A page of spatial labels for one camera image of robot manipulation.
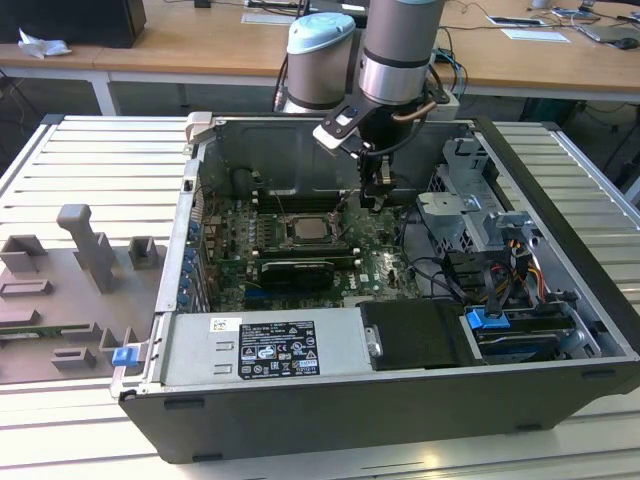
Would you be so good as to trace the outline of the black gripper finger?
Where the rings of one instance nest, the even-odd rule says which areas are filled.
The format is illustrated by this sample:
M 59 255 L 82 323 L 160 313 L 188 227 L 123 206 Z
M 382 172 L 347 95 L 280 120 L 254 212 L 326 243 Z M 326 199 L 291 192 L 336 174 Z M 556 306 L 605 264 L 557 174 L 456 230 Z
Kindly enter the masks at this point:
M 376 193 L 374 210 L 381 211 L 384 208 L 384 204 L 388 199 L 390 193 L 395 189 L 396 181 L 394 174 L 391 171 L 390 160 L 391 156 L 386 155 L 382 157 L 380 168 L 376 173 L 375 186 Z
M 360 178 L 359 201 L 362 208 L 371 209 L 376 201 L 376 175 L 379 170 L 379 161 L 371 156 L 367 149 L 359 152 L 358 172 Z

